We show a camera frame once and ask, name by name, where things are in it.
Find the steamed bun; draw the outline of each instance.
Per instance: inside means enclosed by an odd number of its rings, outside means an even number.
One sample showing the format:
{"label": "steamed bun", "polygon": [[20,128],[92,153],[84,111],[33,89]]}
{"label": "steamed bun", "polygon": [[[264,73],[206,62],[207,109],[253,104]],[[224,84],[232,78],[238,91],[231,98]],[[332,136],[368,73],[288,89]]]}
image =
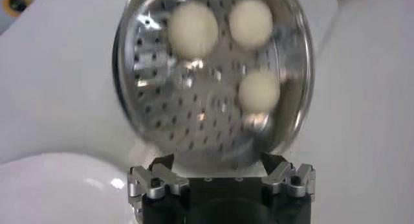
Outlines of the steamed bun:
{"label": "steamed bun", "polygon": [[230,12],[230,33],[246,50],[263,46],[273,31],[272,12],[262,0],[238,0]]}
{"label": "steamed bun", "polygon": [[199,2],[188,2],[174,9],[168,21],[168,38],[180,57],[203,58],[214,48],[219,29],[213,12]]}
{"label": "steamed bun", "polygon": [[244,111],[267,113],[278,102],[279,82],[271,72],[254,71],[241,81],[239,102]]}

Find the white countertop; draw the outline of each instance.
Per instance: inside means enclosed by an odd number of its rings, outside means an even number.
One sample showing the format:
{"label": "white countertop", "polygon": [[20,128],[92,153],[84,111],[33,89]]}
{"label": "white countertop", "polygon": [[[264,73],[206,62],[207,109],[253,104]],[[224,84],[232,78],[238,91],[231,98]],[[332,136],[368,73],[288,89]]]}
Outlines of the white countertop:
{"label": "white countertop", "polygon": [[[124,4],[37,0],[2,35],[0,162],[43,150],[123,168],[145,158],[111,74]],[[316,59],[314,98],[291,158],[317,169],[317,223],[414,219],[413,9],[412,0],[349,0]]]}

